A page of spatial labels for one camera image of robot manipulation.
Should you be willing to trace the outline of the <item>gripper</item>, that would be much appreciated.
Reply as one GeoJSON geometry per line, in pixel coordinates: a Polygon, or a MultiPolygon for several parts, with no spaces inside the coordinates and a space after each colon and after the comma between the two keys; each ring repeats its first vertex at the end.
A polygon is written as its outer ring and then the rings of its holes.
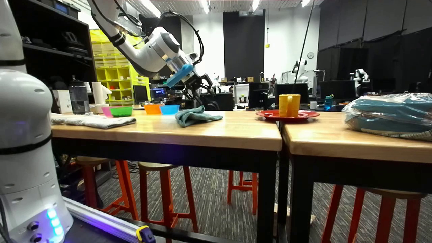
{"type": "Polygon", "coordinates": [[[188,92],[188,99],[193,100],[197,105],[204,105],[200,98],[200,89],[205,89],[207,93],[214,95],[213,82],[208,74],[188,74],[182,78],[182,83],[185,87],[185,92],[188,92]]]}

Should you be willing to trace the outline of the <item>blue bowl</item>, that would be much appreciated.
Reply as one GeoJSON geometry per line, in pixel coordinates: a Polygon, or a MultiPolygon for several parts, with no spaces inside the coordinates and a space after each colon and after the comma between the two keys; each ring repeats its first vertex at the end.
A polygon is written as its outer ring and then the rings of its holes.
{"type": "Polygon", "coordinates": [[[159,108],[162,115],[175,115],[179,112],[180,105],[163,105],[159,108]]]}

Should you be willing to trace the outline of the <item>orange bowl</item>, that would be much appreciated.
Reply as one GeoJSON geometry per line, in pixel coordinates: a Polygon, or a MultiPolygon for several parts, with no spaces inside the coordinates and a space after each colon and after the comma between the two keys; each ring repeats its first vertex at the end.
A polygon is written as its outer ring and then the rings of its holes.
{"type": "Polygon", "coordinates": [[[164,104],[148,104],[143,106],[147,115],[161,115],[160,107],[163,107],[164,104]]]}

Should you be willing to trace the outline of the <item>red plate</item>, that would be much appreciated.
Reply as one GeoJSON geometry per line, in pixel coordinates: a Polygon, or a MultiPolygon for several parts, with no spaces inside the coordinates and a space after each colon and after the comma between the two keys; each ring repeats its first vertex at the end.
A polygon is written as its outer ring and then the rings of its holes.
{"type": "Polygon", "coordinates": [[[279,110],[260,111],[255,114],[264,117],[266,121],[284,123],[305,123],[309,118],[320,116],[320,113],[310,110],[299,110],[297,117],[281,117],[279,110]]]}

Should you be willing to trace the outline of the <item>green bowl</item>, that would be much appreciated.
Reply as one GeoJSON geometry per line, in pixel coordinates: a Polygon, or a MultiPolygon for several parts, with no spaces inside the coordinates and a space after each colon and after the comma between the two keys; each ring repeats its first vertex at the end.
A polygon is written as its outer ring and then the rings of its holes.
{"type": "Polygon", "coordinates": [[[133,112],[131,106],[117,106],[109,109],[112,117],[130,117],[133,112]]]}

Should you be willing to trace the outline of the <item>yellow cup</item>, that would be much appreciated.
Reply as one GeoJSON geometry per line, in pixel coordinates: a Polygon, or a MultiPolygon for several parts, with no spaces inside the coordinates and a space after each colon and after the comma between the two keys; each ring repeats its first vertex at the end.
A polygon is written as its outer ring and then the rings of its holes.
{"type": "Polygon", "coordinates": [[[297,117],[301,95],[279,95],[279,115],[281,117],[297,117]]]}

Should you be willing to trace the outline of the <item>white robot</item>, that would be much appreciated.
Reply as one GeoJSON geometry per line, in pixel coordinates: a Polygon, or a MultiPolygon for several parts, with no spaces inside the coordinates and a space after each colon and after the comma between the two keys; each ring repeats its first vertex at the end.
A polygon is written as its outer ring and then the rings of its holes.
{"type": "Polygon", "coordinates": [[[362,95],[362,84],[369,82],[369,75],[363,68],[358,68],[355,71],[350,72],[350,80],[354,81],[355,95],[359,97],[362,95]]]}
{"type": "Polygon", "coordinates": [[[308,77],[304,75],[305,65],[307,60],[299,59],[293,66],[292,74],[294,75],[294,83],[307,83],[308,77]]]}

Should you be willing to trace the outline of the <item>paper towel roll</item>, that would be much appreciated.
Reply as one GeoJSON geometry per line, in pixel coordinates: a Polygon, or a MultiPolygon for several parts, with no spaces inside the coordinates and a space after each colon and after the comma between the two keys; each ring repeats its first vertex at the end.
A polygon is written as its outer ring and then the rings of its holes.
{"type": "Polygon", "coordinates": [[[93,88],[94,103],[97,114],[102,114],[102,108],[108,107],[106,103],[108,95],[112,94],[112,91],[107,87],[103,86],[101,82],[92,82],[91,86],[93,88]]]}

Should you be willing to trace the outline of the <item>orange stool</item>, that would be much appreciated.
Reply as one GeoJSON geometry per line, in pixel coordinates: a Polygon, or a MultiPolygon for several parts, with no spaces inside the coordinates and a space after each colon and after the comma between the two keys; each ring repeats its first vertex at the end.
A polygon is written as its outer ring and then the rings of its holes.
{"type": "Polygon", "coordinates": [[[78,156],[76,164],[81,166],[82,178],[85,186],[85,203],[99,211],[109,215],[116,215],[120,211],[131,214],[132,219],[139,220],[134,191],[131,183],[128,162],[126,160],[116,160],[116,169],[120,183],[121,196],[106,207],[98,206],[98,192],[96,185],[95,168],[101,164],[110,162],[110,159],[78,156]]]}
{"type": "MultiPolygon", "coordinates": [[[[339,209],[339,203],[344,186],[336,184],[330,200],[327,218],[321,237],[321,243],[331,243],[331,235],[339,209]]],[[[374,189],[358,187],[355,194],[352,211],[348,243],[355,243],[360,223],[361,212],[366,192],[381,196],[375,243],[388,243],[393,220],[395,203],[398,199],[406,200],[406,214],[404,223],[403,243],[416,243],[421,200],[427,196],[425,193],[405,192],[397,190],[374,189]]]]}
{"type": "Polygon", "coordinates": [[[193,232],[198,233],[198,221],[196,216],[195,202],[193,196],[192,182],[190,178],[190,169],[188,166],[183,166],[185,177],[186,194],[188,197],[189,213],[177,213],[174,211],[174,202],[171,187],[171,169],[177,168],[176,165],[138,162],[139,168],[139,183],[140,183],[140,201],[141,201],[141,221],[162,225],[167,228],[174,228],[178,220],[190,219],[192,222],[193,232]],[[159,172],[162,196],[163,217],[161,220],[150,220],[148,210],[148,184],[147,173],[159,172]]]}
{"type": "Polygon", "coordinates": [[[252,214],[256,215],[258,210],[258,173],[252,173],[251,181],[243,179],[243,172],[239,172],[239,183],[238,185],[233,184],[234,171],[228,172],[228,194],[227,203],[231,203],[231,197],[233,190],[239,191],[252,191],[252,214]]]}

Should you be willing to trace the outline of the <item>black pole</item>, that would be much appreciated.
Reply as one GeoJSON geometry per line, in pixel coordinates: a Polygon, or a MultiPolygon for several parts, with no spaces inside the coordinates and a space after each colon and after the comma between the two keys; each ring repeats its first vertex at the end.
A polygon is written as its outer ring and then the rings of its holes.
{"type": "MultiPolygon", "coordinates": [[[[310,22],[311,22],[311,18],[312,18],[313,8],[314,8],[314,5],[315,5],[315,0],[302,0],[302,2],[301,2],[302,7],[305,7],[311,1],[312,1],[312,4],[311,4],[311,7],[310,7],[309,17],[308,17],[308,21],[307,21],[307,27],[306,27],[306,31],[305,31],[305,34],[304,34],[304,40],[303,40],[303,44],[302,44],[302,47],[301,47],[301,52],[300,52],[299,59],[302,59],[302,57],[303,57],[304,47],[305,47],[305,44],[306,44],[306,41],[307,41],[307,35],[308,35],[309,26],[310,26],[310,22]]],[[[295,92],[295,90],[296,90],[296,83],[294,83],[293,88],[292,88],[293,92],[295,92]]]]}

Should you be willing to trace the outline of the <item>grey towel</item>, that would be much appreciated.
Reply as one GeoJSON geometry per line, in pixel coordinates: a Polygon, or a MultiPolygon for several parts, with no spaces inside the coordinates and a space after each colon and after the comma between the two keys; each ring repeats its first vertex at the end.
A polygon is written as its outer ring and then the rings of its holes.
{"type": "Polygon", "coordinates": [[[93,112],[84,115],[51,113],[50,118],[52,125],[86,126],[96,129],[112,129],[136,123],[134,117],[105,117],[93,114],[93,112]]]}

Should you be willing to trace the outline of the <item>clear water jug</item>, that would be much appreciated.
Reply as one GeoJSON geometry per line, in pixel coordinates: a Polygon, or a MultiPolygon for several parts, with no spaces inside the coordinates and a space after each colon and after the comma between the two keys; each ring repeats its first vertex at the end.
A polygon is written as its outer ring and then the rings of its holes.
{"type": "Polygon", "coordinates": [[[77,80],[74,75],[69,82],[69,95],[74,115],[85,115],[90,112],[87,88],[84,82],[77,80]]]}

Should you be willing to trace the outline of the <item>black shelf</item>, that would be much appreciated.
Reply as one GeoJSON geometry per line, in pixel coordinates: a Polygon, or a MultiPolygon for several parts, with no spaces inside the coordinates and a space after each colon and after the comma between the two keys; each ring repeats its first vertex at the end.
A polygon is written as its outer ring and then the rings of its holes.
{"type": "Polygon", "coordinates": [[[76,8],[60,0],[0,0],[0,119],[32,112],[41,101],[4,69],[32,75],[52,95],[52,113],[59,113],[53,90],[68,90],[72,75],[96,81],[89,27],[70,15],[76,8]]]}

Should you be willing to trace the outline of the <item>yellow and blue clamp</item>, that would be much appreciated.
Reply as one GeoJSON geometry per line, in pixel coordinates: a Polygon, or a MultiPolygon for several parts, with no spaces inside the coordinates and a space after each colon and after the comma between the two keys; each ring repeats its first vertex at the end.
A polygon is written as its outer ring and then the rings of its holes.
{"type": "Polygon", "coordinates": [[[136,238],[139,243],[156,243],[156,238],[147,225],[136,229],[136,238]]]}

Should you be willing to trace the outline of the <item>plastic bag of blue fabric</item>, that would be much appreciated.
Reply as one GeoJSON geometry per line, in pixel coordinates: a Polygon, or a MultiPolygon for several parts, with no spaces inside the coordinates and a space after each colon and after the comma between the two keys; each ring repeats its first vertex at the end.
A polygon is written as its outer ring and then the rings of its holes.
{"type": "Polygon", "coordinates": [[[432,94],[365,95],[342,109],[355,131],[432,142],[432,94]]]}

